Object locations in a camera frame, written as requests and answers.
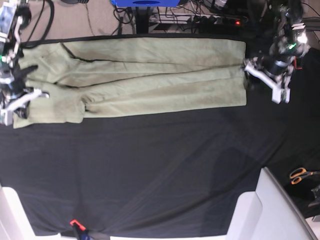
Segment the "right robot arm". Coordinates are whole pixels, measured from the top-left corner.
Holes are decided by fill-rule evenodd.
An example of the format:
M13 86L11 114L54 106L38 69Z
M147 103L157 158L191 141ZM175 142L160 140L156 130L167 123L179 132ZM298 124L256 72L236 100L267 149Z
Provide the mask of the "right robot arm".
M0 123L10 126L14 115L27 119L30 102L49 98L48 92L26 86L27 75L38 69L37 65L20 68L24 57L21 31L31 22L28 0L5 0L0 7Z

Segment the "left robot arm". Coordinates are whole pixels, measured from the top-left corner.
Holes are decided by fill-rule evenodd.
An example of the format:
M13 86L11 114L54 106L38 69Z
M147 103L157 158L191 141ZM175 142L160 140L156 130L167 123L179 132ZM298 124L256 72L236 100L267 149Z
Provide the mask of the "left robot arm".
M244 86L252 89L257 80L271 89L271 100L276 103L289 103L289 84L297 60L309 51L304 10L300 0L269 0L267 7L272 11L273 43L268 54L259 54L243 60Z

